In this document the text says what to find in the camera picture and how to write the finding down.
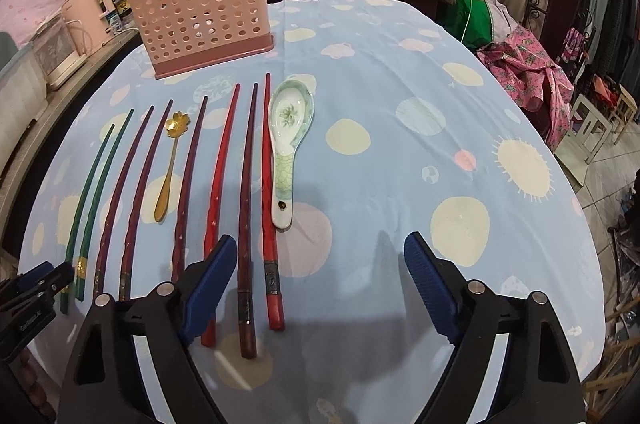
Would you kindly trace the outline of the green chopstick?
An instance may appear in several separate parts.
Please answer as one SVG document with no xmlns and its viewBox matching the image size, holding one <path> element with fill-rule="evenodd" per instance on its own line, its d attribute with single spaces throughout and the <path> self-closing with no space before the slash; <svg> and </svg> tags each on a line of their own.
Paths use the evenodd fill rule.
<svg viewBox="0 0 640 424">
<path fill-rule="evenodd" d="M 73 258 L 75 256 L 75 248 L 76 242 L 79 233 L 79 227 L 81 222 L 82 213 L 84 212 L 84 208 L 88 199 L 88 193 L 91 188 L 91 184 L 93 183 L 94 176 L 96 175 L 96 170 L 98 169 L 99 163 L 101 162 L 102 155 L 105 151 L 106 144 L 108 140 L 111 138 L 111 134 L 115 128 L 114 124 L 111 124 L 110 128 L 108 128 L 105 137 L 102 140 L 98 153 L 96 153 L 96 157 L 93 159 L 92 165 L 89 169 L 87 178 L 85 180 L 84 186 L 82 187 L 78 203 L 75 209 L 74 219 L 72 222 L 72 226 L 70 227 L 70 234 L 68 235 L 68 241 L 66 245 L 65 251 L 65 261 L 67 263 L 72 263 Z M 87 277 L 87 261 L 88 261 L 88 237 L 84 235 L 84 239 L 80 245 L 80 254 L 76 262 L 76 273 L 78 275 L 77 282 L 81 280 L 86 280 Z"/>
<path fill-rule="evenodd" d="M 107 154 L 107 158 L 104 166 L 102 167 L 98 184 L 96 185 L 96 189 L 93 192 L 93 197 L 91 201 L 91 205 L 88 212 L 88 217 L 85 225 L 84 234 L 82 235 L 82 241 L 80 245 L 80 253 L 77 262 L 76 272 L 77 279 L 74 287 L 74 297 L 78 301 L 83 301 L 85 299 L 85 289 L 86 289 L 86 280 L 87 280 L 87 271 L 88 271 L 88 258 L 89 251 L 91 248 L 91 240 L 94 224 L 96 223 L 96 217 L 98 217 L 98 210 L 100 207 L 101 197 L 104 191 L 105 182 L 110 173 L 115 155 L 118 151 L 119 144 L 122 142 L 122 137 L 124 136 L 128 125 L 131 121 L 131 117 L 134 115 L 134 109 L 130 109 L 127 113 L 125 120 L 119 127 L 117 132 L 115 141 L 111 146 L 111 150 Z"/>
</svg>

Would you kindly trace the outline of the bright red chopstick banded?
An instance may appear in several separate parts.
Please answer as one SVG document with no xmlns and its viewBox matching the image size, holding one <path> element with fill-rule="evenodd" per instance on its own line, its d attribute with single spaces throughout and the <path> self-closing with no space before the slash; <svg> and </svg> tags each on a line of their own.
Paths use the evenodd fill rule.
<svg viewBox="0 0 640 424">
<path fill-rule="evenodd" d="M 265 292 L 269 329 L 283 332 L 285 318 L 280 288 L 280 273 L 276 227 L 271 218 L 272 152 L 268 124 L 270 74 L 265 76 L 264 108 L 262 109 L 262 262 L 264 263 Z"/>
</svg>

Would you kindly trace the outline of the white green ceramic soup spoon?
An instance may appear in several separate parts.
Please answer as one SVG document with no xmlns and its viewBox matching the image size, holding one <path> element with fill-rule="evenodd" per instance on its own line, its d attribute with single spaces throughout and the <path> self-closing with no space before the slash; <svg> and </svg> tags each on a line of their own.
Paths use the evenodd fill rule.
<svg viewBox="0 0 640 424">
<path fill-rule="evenodd" d="M 269 102 L 268 127 L 272 150 L 271 219 L 279 230 L 293 221 L 295 155 L 314 119 L 314 98 L 306 84 L 284 80 Z"/>
</svg>

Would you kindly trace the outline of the dark maroon chopstick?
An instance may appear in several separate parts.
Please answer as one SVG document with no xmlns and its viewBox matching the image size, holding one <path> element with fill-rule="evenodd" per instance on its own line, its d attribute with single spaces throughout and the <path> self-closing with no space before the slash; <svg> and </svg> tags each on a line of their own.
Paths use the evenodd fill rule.
<svg viewBox="0 0 640 424">
<path fill-rule="evenodd" d="M 200 142 L 200 134 L 202 124 L 208 103 L 208 96 L 205 95 L 198 119 L 196 120 L 193 135 L 190 142 L 188 156 L 186 156 L 186 167 L 182 177 L 182 184 L 177 208 L 177 220 L 174 231 L 174 248 L 171 253 L 171 282 L 176 283 L 184 270 L 184 252 L 186 251 L 186 226 L 188 225 L 188 210 L 191 194 L 191 184 L 193 170 L 195 165 L 196 153 L 198 153 L 198 142 Z"/>
<path fill-rule="evenodd" d="M 149 124 L 149 120 L 153 112 L 154 106 L 150 106 L 146 111 L 136 134 L 134 135 L 134 139 L 130 144 L 129 150 L 126 154 L 124 162 L 122 163 L 122 168 L 120 168 L 119 175 L 114 186 L 113 194 L 110 200 L 110 206 L 108 207 L 104 221 L 98 257 L 96 257 L 96 271 L 94 271 L 92 298 L 99 297 L 104 292 L 104 275 L 106 272 L 108 250 L 111 246 L 112 233 L 118 213 L 118 205 L 120 199 L 122 198 L 122 190 L 124 189 L 132 161 L 134 160 L 134 156 L 136 156 L 143 133 L 145 132 L 146 126 Z"/>
<path fill-rule="evenodd" d="M 130 298 L 132 264 L 134 263 L 134 248 L 136 247 L 138 224 L 142 210 L 144 191 L 146 185 L 148 184 L 154 157 L 157 151 L 158 144 L 160 143 L 160 136 L 162 135 L 162 132 L 164 130 L 165 121 L 167 121 L 169 110 L 172 104 L 174 104 L 174 101 L 169 100 L 165 107 L 165 110 L 163 111 L 163 114 L 160 115 L 160 122 L 155 129 L 148 153 L 146 153 L 140 177 L 137 183 L 137 188 L 134 192 L 134 202 L 132 203 L 130 215 L 128 218 L 124 251 L 122 252 L 122 261 L 120 262 L 118 282 L 119 301 L 128 300 Z"/>
</svg>

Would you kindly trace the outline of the dark red chopstick banded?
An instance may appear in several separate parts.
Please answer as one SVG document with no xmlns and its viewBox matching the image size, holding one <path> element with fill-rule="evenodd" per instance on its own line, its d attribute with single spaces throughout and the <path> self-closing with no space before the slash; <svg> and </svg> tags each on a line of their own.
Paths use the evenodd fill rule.
<svg viewBox="0 0 640 424">
<path fill-rule="evenodd" d="M 253 271 L 250 252 L 250 188 L 252 187 L 252 160 L 258 84 L 254 84 L 245 133 L 239 206 L 238 242 L 238 323 L 241 357 L 257 357 L 253 308 Z"/>
</svg>

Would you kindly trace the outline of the bright red chopstick left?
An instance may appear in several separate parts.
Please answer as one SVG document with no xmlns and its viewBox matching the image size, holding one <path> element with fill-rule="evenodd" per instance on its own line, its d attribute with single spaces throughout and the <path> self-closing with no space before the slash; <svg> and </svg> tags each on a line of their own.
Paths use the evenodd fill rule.
<svg viewBox="0 0 640 424">
<path fill-rule="evenodd" d="M 226 171 L 226 162 L 231 140 L 234 115 L 236 106 L 238 105 L 240 90 L 241 85 L 236 84 L 232 92 L 227 117 L 224 121 L 224 128 L 222 128 L 216 165 L 213 174 L 212 188 L 210 189 L 210 198 L 206 218 L 206 232 L 203 245 L 204 258 L 208 258 L 211 254 L 213 254 L 215 245 L 218 241 L 222 186 L 224 185 L 224 172 Z"/>
</svg>

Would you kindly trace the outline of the gold flower teaspoon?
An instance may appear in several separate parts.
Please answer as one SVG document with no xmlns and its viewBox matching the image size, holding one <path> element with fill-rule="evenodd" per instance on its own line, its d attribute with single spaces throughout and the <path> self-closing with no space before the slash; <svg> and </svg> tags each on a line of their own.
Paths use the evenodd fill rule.
<svg viewBox="0 0 640 424">
<path fill-rule="evenodd" d="M 154 221 L 156 223 L 162 222 L 168 212 L 168 203 L 170 200 L 171 189 L 171 177 L 174 172 L 175 159 L 177 154 L 177 147 L 179 139 L 188 131 L 190 125 L 190 116 L 188 113 L 181 111 L 175 111 L 165 121 L 165 131 L 169 139 L 171 139 L 171 151 L 168 159 L 168 165 L 162 186 L 160 187 L 160 193 L 158 193 L 157 200 L 154 207 Z"/>
</svg>

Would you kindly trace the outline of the white blender jug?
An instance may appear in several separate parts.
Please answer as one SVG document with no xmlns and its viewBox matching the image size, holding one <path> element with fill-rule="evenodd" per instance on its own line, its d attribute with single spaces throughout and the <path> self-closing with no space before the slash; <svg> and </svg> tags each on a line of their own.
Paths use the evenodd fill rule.
<svg viewBox="0 0 640 424">
<path fill-rule="evenodd" d="M 58 90 L 84 63 L 61 14 L 43 22 L 32 36 L 32 50 L 50 90 Z"/>
</svg>

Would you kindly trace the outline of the pink electric kettle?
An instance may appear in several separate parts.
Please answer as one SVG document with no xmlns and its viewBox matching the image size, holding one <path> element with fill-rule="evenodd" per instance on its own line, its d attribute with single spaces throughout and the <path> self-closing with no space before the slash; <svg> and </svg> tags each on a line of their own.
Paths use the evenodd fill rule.
<svg viewBox="0 0 640 424">
<path fill-rule="evenodd" d="M 91 56 L 113 38 L 107 17 L 115 11 L 112 0 L 67 0 L 61 14 L 79 53 Z"/>
</svg>

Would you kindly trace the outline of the pink floral garment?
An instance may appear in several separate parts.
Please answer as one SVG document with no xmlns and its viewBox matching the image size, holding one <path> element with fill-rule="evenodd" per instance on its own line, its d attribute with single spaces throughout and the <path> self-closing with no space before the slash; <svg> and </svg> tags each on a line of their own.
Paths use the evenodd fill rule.
<svg viewBox="0 0 640 424">
<path fill-rule="evenodd" d="M 478 49 L 476 56 L 553 152 L 570 127 L 574 86 L 563 69 L 522 26 L 505 40 Z"/>
</svg>

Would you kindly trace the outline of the light blue patterned tablecloth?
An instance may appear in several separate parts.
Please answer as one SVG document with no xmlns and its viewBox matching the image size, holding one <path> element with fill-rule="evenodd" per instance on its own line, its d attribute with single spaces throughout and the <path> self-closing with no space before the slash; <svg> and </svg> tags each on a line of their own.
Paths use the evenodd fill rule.
<svg viewBox="0 0 640 424">
<path fill-rule="evenodd" d="M 169 100 L 188 113 L 171 185 L 180 188 L 205 95 L 194 165 L 186 261 L 203 256 L 219 139 L 241 85 L 222 188 L 220 228 L 238 231 L 245 132 L 254 84 L 255 130 L 270 91 L 303 82 L 314 120 L 294 168 L 293 222 L 278 236 L 283 332 L 269 329 L 262 266 L 262 203 L 250 213 L 258 355 L 241 357 L 236 289 L 217 311 L 218 344 L 192 357 L 232 423 L 410 423 L 451 352 L 434 330 L 402 257 L 419 232 L 435 254 L 499 294 L 548 295 L 580 375 L 604 344 L 603 286 L 588 222 L 535 128 L 475 56 L 408 4 L 392 0 L 288 0 L 270 6 L 276 44 L 265 53 L 159 80 L 143 48 L 130 52 L 80 110 L 40 184 L 20 267 L 64 259 L 78 199 L 111 124 L 88 193 L 130 109 L 105 182 L 92 246 L 99 245 L 130 144 L 150 106 L 122 190 L 108 250 L 106 292 L 118 290 L 134 192 Z M 144 191 L 131 292 L 171 276 L 177 215 L 153 211 L 171 139 L 164 130 Z"/>
</svg>

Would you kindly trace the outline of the pink perforated utensil holder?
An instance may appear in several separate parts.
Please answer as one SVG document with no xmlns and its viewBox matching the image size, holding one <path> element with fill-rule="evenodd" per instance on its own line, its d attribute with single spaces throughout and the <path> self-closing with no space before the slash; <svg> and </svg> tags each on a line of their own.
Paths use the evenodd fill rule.
<svg viewBox="0 0 640 424">
<path fill-rule="evenodd" d="M 127 0 L 157 79 L 265 53 L 267 0 Z"/>
</svg>

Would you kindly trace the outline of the green bag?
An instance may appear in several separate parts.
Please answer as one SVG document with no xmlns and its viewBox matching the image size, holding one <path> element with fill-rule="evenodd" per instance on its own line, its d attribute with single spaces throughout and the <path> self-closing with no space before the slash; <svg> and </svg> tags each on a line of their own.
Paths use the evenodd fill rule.
<svg viewBox="0 0 640 424">
<path fill-rule="evenodd" d="M 491 19 L 485 0 L 456 0 L 446 12 L 444 28 L 475 52 L 492 41 Z"/>
</svg>

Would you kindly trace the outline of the dark wooden chair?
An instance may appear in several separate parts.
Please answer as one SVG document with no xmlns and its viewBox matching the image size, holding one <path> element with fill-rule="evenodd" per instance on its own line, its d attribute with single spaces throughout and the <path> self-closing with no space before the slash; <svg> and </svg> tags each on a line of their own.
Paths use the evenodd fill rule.
<svg viewBox="0 0 640 424">
<path fill-rule="evenodd" d="M 538 41 L 555 63 L 560 61 L 581 4 L 582 0 L 526 0 L 522 26 L 533 32 L 541 22 Z"/>
</svg>

